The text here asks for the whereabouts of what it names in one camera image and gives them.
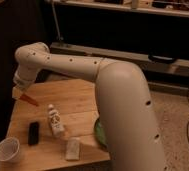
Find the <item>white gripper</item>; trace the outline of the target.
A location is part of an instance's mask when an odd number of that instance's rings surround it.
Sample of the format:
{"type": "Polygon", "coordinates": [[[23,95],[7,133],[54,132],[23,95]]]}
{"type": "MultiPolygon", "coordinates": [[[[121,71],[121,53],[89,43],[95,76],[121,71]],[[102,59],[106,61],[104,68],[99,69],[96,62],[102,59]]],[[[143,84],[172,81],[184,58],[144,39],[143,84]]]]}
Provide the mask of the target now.
{"type": "Polygon", "coordinates": [[[21,79],[19,76],[13,78],[16,87],[12,88],[12,97],[18,100],[22,97],[23,92],[26,91],[32,84],[32,81],[21,79]]]}

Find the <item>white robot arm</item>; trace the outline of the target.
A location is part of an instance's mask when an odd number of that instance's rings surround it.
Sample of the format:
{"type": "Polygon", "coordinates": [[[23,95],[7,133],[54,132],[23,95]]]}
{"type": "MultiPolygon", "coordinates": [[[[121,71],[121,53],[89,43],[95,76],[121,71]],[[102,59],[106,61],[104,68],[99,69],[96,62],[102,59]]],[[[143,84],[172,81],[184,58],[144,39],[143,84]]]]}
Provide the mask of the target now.
{"type": "Polygon", "coordinates": [[[16,49],[15,88],[26,91],[45,69],[95,84],[113,171],[168,171],[147,80],[134,63],[52,54],[42,42],[16,49]]]}

